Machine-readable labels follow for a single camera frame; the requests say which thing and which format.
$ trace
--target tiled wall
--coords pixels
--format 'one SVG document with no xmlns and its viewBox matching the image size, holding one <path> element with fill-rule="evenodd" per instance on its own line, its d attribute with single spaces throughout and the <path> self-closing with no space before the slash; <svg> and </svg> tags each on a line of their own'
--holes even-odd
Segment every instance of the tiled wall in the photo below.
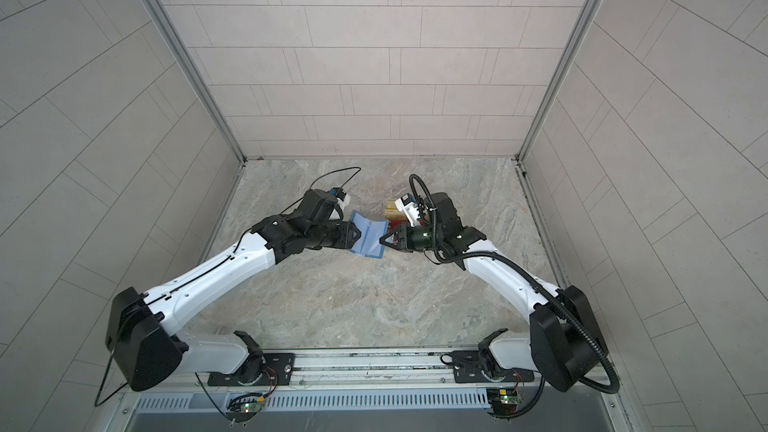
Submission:
<svg viewBox="0 0 768 432">
<path fill-rule="evenodd" d="M 195 264 L 237 167 L 139 0 L 0 0 L 0 429 L 84 428 L 110 299 Z"/>
<path fill-rule="evenodd" d="M 645 430 L 768 425 L 766 14 L 603 0 L 525 162 Z"/>
<path fill-rule="evenodd" d="M 516 154 L 584 0 L 161 0 L 247 156 Z"/>
</svg>

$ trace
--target robotic arm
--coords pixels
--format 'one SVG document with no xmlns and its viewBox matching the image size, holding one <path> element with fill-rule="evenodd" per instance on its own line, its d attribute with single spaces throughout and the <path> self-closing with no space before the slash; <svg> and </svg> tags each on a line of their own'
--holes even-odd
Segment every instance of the robotic arm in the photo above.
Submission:
<svg viewBox="0 0 768 432">
<path fill-rule="evenodd" d="M 426 199 L 416 193 L 415 180 Z M 580 380 L 615 394 L 618 376 L 605 357 L 605 342 L 584 294 L 573 286 L 563 291 L 527 273 L 482 232 L 464 226 L 447 194 L 431 195 L 415 175 L 410 183 L 412 195 L 397 201 L 408 223 L 381 237 L 380 243 L 403 252 L 432 250 L 441 263 L 469 270 L 499 291 L 531 325 L 528 356 L 520 347 L 508 346 L 510 333 L 503 330 L 480 343 L 486 375 L 503 377 L 513 367 L 528 366 L 557 390 L 566 391 Z M 340 187 L 307 190 L 295 211 L 264 218 L 237 244 L 189 272 L 143 294 L 133 288 L 119 293 L 112 301 L 105 343 L 130 388 L 146 390 L 171 374 L 202 371 L 231 374 L 241 384 L 258 379 L 263 353 L 247 333 L 198 334 L 184 325 L 237 284 L 305 248 L 351 249 L 362 234 L 354 223 L 343 221 L 345 197 Z M 606 369 L 608 386 L 584 378 L 598 363 Z"/>
</svg>

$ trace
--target stone textured surface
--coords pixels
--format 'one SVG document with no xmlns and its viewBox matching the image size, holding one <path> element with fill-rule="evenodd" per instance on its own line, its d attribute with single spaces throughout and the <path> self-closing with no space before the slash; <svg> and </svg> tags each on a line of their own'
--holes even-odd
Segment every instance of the stone textured surface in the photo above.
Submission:
<svg viewBox="0 0 768 432">
<path fill-rule="evenodd" d="M 336 168 L 362 170 L 346 188 L 346 216 L 383 217 L 387 198 L 417 173 L 447 192 L 466 225 L 483 231 L 518 264 L 554 282 L 528 204 L 508 158 L 267 160 L 248 162 L 212 254 L 298 198 Z M 322 178 L 330 188 L 347 172 Z M 383 259 L 307 250 L 233 289 L 189 322 L 193 330 L 247 331 L 263 348 L 476 344 L 497 328 L 527 331 L 519 312 L 483 280 L 423 254 L 387 249 Z"/>
</svg>

